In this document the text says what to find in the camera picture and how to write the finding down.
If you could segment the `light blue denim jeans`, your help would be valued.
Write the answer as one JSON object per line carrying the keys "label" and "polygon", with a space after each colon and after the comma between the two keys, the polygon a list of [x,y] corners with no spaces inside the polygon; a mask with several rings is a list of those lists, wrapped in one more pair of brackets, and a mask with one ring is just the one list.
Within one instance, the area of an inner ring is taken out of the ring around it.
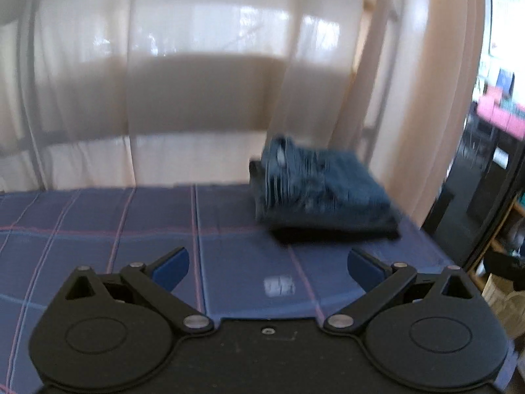
{"label": "light blue denim jeans", "polygon": [[273,229],[397,237],[400,213],[350,151],[277,136],[249,162],[255,218]]}

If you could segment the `purple plaid bed sheet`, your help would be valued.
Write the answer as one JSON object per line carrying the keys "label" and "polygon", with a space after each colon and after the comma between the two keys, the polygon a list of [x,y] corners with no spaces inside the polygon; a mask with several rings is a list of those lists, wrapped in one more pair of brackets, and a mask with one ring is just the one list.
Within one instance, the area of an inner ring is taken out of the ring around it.
{"label": "purple plaid bed sheet", "polygon": [[184,247],[177,297],[213,319],[323,319],[360,297],[347,271],[350,236],[273,234],[250,188],[81,189],[1,196],[1,390],[32,393],[31,332],[80,265],[119,271]]}

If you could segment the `dark shelf with clutter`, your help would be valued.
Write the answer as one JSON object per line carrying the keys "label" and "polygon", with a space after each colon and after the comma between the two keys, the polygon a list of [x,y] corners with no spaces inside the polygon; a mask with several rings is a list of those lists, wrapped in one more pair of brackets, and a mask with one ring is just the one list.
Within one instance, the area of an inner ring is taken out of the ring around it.
{"label": "dark shelf with clutter", "polygon": [[424,231],[462,267],[511,337],[524,331],[524,296],[491,275],[484,256],[524,253],[524,0],[487,0],[472,102]]}

